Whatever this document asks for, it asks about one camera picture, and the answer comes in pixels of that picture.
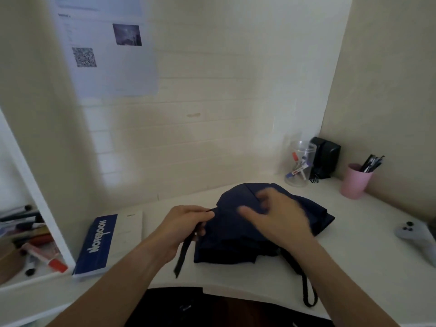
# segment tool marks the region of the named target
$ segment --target white paper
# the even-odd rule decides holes
[[[79,99],[157,93],[157,69],[139,0],[51,0]]]

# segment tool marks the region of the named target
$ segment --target printed photo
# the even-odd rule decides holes
[[[118,46],[142,46],[138,25],[112,24]]]

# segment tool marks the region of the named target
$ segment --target white controller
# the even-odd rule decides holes
[[[419,247],[424,256],[436,267],[436,240],[426,223],[408,221],[395,229],[395,235]]]

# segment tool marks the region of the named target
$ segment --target clear plastic cup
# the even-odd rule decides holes
[[[288,161],[285,182],[291,186],[304,187],[309,182],[317,146],[309,141],[293,141],[290,148],[292,157]]]

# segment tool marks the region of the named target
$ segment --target pen holder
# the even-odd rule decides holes
[[[373,172],[360,172],[360,164],[349,164],[341,186],[341,194],[346,198],[357,200],[363,195]]]

